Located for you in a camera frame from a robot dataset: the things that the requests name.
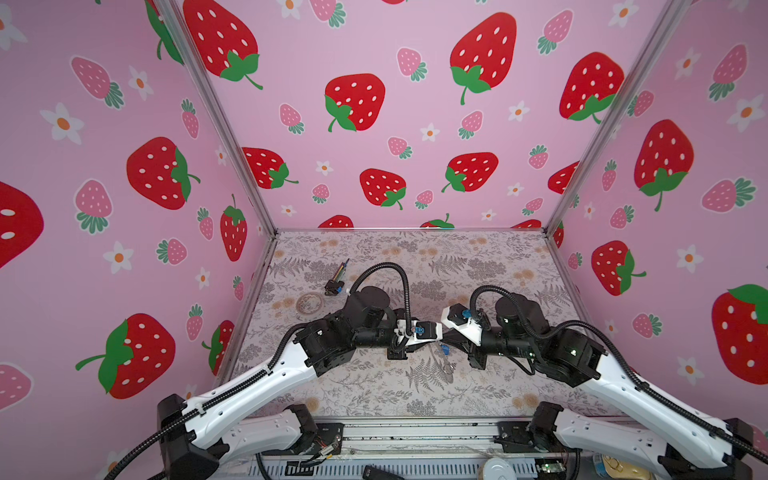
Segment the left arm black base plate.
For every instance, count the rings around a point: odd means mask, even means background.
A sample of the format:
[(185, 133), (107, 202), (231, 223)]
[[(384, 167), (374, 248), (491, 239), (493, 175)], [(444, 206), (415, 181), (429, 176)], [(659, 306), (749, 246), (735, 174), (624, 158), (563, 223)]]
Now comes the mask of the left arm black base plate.
[(341, 422), (320, 422), (304, 432), (291, 447), (295, 455), (320, 455), (323, 449), (331, 447), (331, 454), (341, 451), (345, 424)]

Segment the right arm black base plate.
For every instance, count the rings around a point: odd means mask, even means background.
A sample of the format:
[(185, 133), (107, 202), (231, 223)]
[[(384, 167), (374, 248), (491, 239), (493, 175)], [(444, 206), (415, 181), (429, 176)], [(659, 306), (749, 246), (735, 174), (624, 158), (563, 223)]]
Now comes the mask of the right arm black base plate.
[(565, 447), (555, 436), (553, 424), (536, 421), (502, 421), (493, 442), (505, 453), (564, 453)]

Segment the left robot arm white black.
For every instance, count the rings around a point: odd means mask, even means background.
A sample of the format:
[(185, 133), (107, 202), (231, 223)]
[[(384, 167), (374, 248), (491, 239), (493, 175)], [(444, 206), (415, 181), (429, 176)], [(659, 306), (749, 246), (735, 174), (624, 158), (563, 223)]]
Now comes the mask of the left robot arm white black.
[(251, 414), (275, 398), (348, 363), (359, 348), (382, 348), (404, 360), (421, 345), (440, 340), (442, 327), (393, 310), (377, 287), (351, 293), (343, 308), (292, 326), (275, 354), (221, 387), (188, 400), (173, 394), (157, 407), (162, 479), (207, 479), (221, 464), (281, 450), (307, 451), (317, 427), (304, 405), (264, 420)]

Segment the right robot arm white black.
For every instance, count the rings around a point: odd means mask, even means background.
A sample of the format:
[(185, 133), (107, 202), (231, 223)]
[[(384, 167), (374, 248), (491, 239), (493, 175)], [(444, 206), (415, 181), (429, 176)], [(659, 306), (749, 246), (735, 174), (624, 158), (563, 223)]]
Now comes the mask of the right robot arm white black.
[(459, 335), (472, 367), (491, 355), (530, 375), (543, 374), (610, 403), (640, 429), (578, 419), (559, 405), (539, 407), (529, 426), (542, 445), (591, 450), (648, 470), (659, 479), (750, 479), (750, 456), (766, 462), (753, 428), (704, 414), (637, 374), (612, 341), (592, 325), (570, 320), (551, 326), (538, 303), (483, 285), (470, 304), (444, 310), (442, 323)]

